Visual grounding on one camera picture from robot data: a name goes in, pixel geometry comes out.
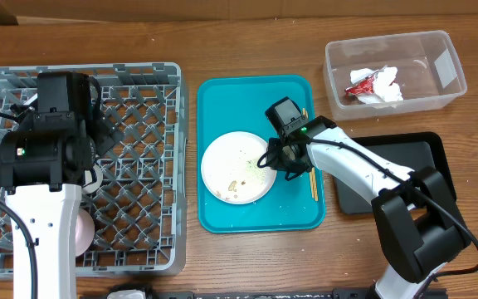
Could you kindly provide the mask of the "pink shallow bowl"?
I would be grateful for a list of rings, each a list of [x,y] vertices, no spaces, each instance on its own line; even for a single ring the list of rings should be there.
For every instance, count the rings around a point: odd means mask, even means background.
[[[95,236],[93,218],[82,208],[76,219],[76,256],[82,255],[92,244]]]

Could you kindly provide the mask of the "large white plate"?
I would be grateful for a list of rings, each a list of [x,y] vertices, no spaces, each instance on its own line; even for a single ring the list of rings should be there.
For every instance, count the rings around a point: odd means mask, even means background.
[[[245,131],[217,137],[205,150],[200,166],[202,181],[217,199],[230,204],[253,203],[276,181],[276,171],[257,163],[268,143]]]

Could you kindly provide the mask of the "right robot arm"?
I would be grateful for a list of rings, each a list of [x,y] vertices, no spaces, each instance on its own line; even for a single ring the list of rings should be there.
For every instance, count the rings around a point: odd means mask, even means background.
[[[433,167],[415,171],[349,138],[332,120],[308,120],[286,97],[266,117],[277,136],[257,165],[290,181],[318,169],[349,186],[372,207],[388,268],[373,298],[420,298],[442,268],[474,242],[451,190]]]

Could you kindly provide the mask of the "red snack wrapper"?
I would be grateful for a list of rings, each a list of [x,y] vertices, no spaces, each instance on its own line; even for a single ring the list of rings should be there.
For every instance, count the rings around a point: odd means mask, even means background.
[[[359,96],[359,95],[374,95],[375,91],[373,84],[376,76],[374,74],[364,77],[361,81],[356,82],[353,86],[345,90],[347,96]]]

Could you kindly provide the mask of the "white napkin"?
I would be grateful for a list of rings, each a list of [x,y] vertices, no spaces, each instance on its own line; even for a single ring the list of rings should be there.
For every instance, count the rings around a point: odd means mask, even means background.
[[[379,104],[402,101],[402,92],[398,83],[395,82],[398,69],[394,66],[384,66],[377,70],[363,68],[350,72],[350,86],[361,81],[364,77],[374,74],[376,76],[373,88],[374,95],[349,96],[356,97],[364,104]]]

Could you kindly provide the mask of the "cream white cup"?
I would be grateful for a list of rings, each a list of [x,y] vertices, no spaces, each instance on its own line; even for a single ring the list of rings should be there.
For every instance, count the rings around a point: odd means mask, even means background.
[[[92,194],[96,192],[103,182],[103,173],[98,164],[95,164],[91,170],[85,171],[85,183],[82,186],[83,194]]]

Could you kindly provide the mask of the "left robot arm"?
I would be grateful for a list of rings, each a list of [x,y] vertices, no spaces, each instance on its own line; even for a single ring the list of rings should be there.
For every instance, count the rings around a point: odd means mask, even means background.
[[[123,139],[101,109],[99,82],[44,72],[33,101],[12,105],[18,127],[0,142],[0,187],[12,220],[13,295],[76,297],[76,224],[86,174]]]

